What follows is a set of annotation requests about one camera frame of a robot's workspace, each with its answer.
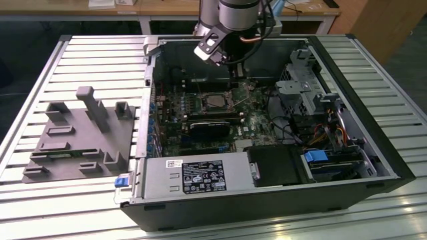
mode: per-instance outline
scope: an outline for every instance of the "wooden desk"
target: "wooden desk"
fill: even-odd
[[[137,21],[141,3],[90,10],[89,0],[0,0],[0,21]]]
[[[198,0],[137,0],[133,6],[89,10],[89,0],[0,0],[0,21],[138,21],[144,35],[150,35],[150,21],[196,21]],[[339,8],[323,0],[311,0],[292,9],[283,9],[280,21],[320,22],[317,34],[327,34]]]
[[[145,35],[152,34],[150,21],[196,21],[198,19],[198,0],[140,0],[140,27]],[[340,15],[339,8],[329,8],[323,0],[311,0],[297,4],[296,13],[293,5],[284,8],[280,21],[320,22],[316,34],[328,34],[333,19]]]
[[[427,0],[335,0],[343,14],[331,34],[352,33],[384,64],[427,13]]]

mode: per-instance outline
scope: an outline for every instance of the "warning label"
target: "warning label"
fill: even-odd
[[[200,161],[181,164],[184,194],[225,191],[223,161]]]

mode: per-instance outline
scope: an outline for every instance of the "blue latch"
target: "blue latch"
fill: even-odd
[[[122,188],[129,186],[129,176],[117,177],[113,182],[116,188]]]
[[[323,150],[308,151],[307,153],[304,153],[304,157],[308,163],[328,160],[327,153]]]

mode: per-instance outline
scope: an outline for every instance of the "white sticker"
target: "white sticker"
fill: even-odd
[[[182,160],[166,160],[165,168],[180,168],[182,166]]]
[[[117,14],[136,14],[136,11],[117,11]]]

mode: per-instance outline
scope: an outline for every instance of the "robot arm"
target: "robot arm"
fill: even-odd
[[[243,65],[260,47],[263,39],[273,30],[280,31],[271,14],[271,2],[272,0],[200,0],[194,35],[204,37],[193,52],[202,61],[217,66],[228,65],[231,70],[237,69],[239,64]]]

